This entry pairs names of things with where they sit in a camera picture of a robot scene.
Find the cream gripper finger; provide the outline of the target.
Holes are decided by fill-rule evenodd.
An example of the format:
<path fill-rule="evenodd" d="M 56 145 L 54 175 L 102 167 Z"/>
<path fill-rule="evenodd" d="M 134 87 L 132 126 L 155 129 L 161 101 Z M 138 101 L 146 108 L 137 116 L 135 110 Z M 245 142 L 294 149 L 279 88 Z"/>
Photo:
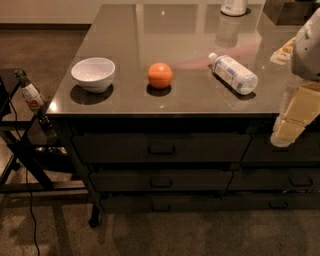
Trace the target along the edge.
<path fill-rule="evenodd" d="M 289 147 L 302 134 L 305 127 L 299 123 L 288 122 L 277 118 L 270 137 L 270 142 L 276 147 Z"/>

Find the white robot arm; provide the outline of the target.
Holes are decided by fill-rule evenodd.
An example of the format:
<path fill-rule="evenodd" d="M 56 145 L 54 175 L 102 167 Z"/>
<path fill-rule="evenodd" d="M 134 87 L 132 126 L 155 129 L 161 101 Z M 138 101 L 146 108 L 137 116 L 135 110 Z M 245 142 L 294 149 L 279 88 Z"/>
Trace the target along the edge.
<path fill-rule="evenodd" d="M 320 114 L 320 8 L 270 61 L 289 64 L 296 75 L 286 85 L 270 137 L 272 145 L 288 147 Z"/>

